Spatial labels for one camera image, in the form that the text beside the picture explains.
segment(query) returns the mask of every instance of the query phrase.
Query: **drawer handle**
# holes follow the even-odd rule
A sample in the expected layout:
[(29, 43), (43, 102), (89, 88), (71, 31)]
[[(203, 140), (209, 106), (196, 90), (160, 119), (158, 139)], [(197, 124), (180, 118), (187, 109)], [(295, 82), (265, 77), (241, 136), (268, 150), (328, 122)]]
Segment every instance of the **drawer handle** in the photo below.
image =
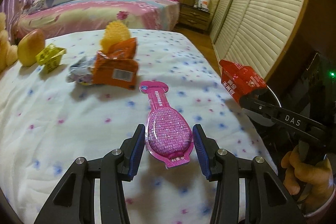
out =
[(187, 21), (190, 22), (191, 24), (195, 24), (195, 23), (197, 23), (197, 21), (193, 21), (193, 20), (191, 20), (191, 19), (187, 19)]

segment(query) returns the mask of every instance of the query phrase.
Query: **drawer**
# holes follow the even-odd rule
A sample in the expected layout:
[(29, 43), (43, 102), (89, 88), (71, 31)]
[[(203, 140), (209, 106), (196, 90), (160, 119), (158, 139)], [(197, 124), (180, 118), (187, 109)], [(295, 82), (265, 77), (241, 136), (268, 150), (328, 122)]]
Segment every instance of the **drawer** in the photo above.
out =
[(185, 6), (181, 7), (181, 15), (192, 17), (194, 19), (202, 20), (205, 22), (208, 22), (210, 18), (210, 14), (208, 14), (207, 12), (194, 10)]
[(180, 15), (180, 19), (179, 19), (179, 23), (183, 23), (186, 24), (188, 26), (197, 28), (197, 29), (201, 29), (206, 31), (208, 29), (208, 22), (204, 22), (202, 20), (199, 19), (195, 19), (193, 17), (188, 17), (185, 15)]

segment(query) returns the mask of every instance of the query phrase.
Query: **wooden floor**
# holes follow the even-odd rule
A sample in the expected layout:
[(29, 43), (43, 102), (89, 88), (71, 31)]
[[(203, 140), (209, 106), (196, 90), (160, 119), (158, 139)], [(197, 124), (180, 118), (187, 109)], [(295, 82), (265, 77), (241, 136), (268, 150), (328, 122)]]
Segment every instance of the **wooden floor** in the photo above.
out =
[(215, 51), (212, 47), (210, 36), (208, 34), (201, 34), (181, 26), (176, 26), (174, 32), (179, 32), (186, 36), (195, 47), (203, 54), (206, 60), (208, 60), (211, 67), (220, 75), (218, 62), (216, 59)]

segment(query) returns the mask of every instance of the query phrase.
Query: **human hand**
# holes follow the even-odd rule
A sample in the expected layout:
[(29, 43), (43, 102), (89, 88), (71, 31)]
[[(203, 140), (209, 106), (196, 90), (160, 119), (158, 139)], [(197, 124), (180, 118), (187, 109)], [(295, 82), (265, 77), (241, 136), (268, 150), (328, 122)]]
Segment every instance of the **human hand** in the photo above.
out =
[(333, 194), (333, 173), (328, 158), (315, 166), (308, 165), (301, 162), (298, 148), (295, 147), (293, 151), (288, 152), (283, 157), (281, 167), (287, 169), (283, 184), (291, 195), (296, 195), (300, 191), (296, 178), (312, 185), (311, 191), (304, 202), (306, 213), (316, 211)]

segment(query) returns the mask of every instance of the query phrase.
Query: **pink plastic blister package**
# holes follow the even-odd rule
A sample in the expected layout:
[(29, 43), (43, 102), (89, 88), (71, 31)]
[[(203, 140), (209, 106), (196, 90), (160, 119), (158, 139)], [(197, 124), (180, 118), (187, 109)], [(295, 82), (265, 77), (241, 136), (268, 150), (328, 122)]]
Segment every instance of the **pink plastic blister package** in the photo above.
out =
[(187, 164), (194, 148), (193, 133), (182, 115), (170, 107), (163, 82), (143, 81), (140, 91), (148, 95), (151, 112), (146, 122), (145, 143), (147, 150), (166, 168)]

